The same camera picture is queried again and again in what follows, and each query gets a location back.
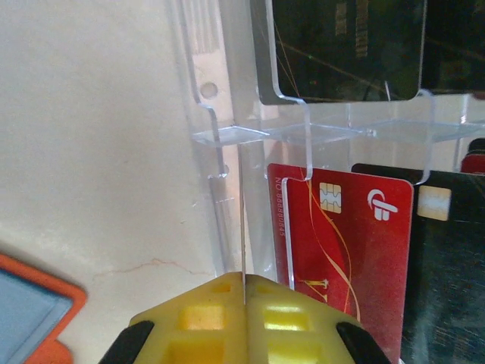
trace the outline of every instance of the white logo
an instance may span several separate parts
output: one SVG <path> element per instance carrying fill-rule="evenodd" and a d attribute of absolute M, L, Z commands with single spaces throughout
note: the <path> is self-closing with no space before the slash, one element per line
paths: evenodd
<path fill-rule="evenodd" d="M 374 217 L 378 221 L 389 221 L 391 212 L 398 212 L 397 207 L 385 203 L 386 197 L 381 190 L 372 190 L 367 195 L 367 202 L 371 210 L 374 210 Z"/>

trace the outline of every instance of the hole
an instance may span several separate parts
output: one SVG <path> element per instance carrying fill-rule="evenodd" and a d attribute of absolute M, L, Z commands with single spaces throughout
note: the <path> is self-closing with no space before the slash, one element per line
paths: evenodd
<path fill-rule="evenodd" d="M 204 99 L 213 99 L 219 93 L 217 85 L 213 82 L 206 82 L 200 86 L 200 93 Z"/>
<path fill-rule="evenodd" d="M 308 331 L 308 315 L 298 307 L 273 306 L 264 311 L 264 328 L 280 331 Z"/>
<path fill-rule="evenodd" d="M 186 307 L 179 317 L 182 330 L 222 330 L 226 326 L 226 313 L 222 306 Z"/>
<path fill-rule="evenodd" d="M 212 289 L 212 292 L 214 293 L 227 293 L 230 292 L 230 284 L 228 283 L 222 283 L 217 285 Z"/>
<path fill-rule="evenodd" d="M 265 287 L 265 286 L 256 286 L 256 292 L 263 293 L 263 294 L 272 293 L 272 291 L 269 288 Z"/>
<path fill-rule="evenodd" d="M 186 339 L 172 342 L 161 364 L 223 364 L 222 339 Z"/>
<path fill-rule="evenodd" d="M 268 364 L 318 364 L 321 358 L 319 344 L 307 340 L 270 340 Z"/>

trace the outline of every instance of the orange case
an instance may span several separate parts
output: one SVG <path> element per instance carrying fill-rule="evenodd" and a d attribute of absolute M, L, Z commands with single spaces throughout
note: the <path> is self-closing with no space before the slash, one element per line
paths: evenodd
<path fill-rule="evenodd" d="M 73 305 L 67 314 L 26 361 L 26 364 L 71 364 L 73 357 L 69 349 L 56 339 L 86 303 L 84 291 L 73 284 L 69 284 L 3 254 L 0 254 L 0 269 L 68 297 L 73 301 Z"/>

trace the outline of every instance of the clear acrylic stand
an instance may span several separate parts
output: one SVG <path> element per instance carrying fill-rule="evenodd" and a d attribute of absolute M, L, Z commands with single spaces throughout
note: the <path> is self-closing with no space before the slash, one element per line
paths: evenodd
<path fill-rule="evenodd" d="M 276 280 L 280 262 L 271 231 L 268 164 L 306 168 L 305 180 L 313 168 L 349 171 L 359 162 L 399 166 L 421 170 L 412 181 L 420 184 L 429 176 L 439 143 L 455 143 L 457 168 L 465 153 L 463 140 L 485 135 L 485 105 L 469 95 L 456 96 L 453 105 L 448 96 L 426 90 L 413 100 L 391 102 L 307 105 L 285 97 L 273 71 L 275 35 L 268 25 L 272 14 L 265 10 L 271 9 L 271 0 L 168 1 L 180 81 L 192 95 L 186 100 L 187 120 L 207 190 L 217 274 L 246 266 Z M 256 67 L 262 62 L 255 58 L 256 46 L 267 47 L 268 72 Z M 271 81 L 279 105 L 261 103 L 258 77 Z M 441 111 L 447 108 L 452 112 Z"/>

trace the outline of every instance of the yellow plastic object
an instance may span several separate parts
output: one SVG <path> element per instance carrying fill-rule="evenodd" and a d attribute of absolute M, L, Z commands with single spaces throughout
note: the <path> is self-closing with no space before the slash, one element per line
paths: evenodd
<path fill-rule="evenodd" d="M 354 364 L 335 327 L 360 324 L 265 278 L 229 273 L 135 316 L 155 325 L 134 364 Z"/>
<path fill-rule="evenodd" d="M 246 310 L 248 363 L 355 364 L 336 325 L 360 324 L 325 303 L 248 275 Z"/>
<path fill-rule="evenodd" d="M 230 273 L 132 318 L 155 324 L 134 364 L 247 364 L 242 273 Z"/>

